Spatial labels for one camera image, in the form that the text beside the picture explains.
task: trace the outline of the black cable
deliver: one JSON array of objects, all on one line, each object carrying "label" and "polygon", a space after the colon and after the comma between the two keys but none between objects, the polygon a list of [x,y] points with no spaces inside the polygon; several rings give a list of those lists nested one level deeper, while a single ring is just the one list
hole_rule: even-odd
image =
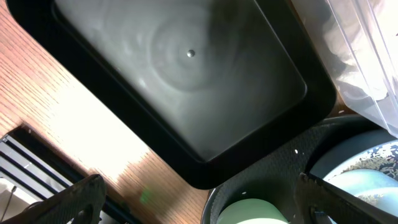
[{"label": "black cable", "polygon": [[11,190],[11,194],[10,194],[10,197],[8,198],[8,202],[7,202],[7,205],[6,205],[6,209],[4,210],[4,212],[3,212],[3,214],[2,214],[2,217],[1,217],[1,219],[0,219],[0,223],[2,222],[2,219],[4,218],[4,216],[6,215],[8,206],[10,206],[10,202],[11,202],[12,195],[14,194],[14,192],[15,192],[16,190],[17,190],[17,186],[14,186],[14,187],[12,188],[12,190]]}]

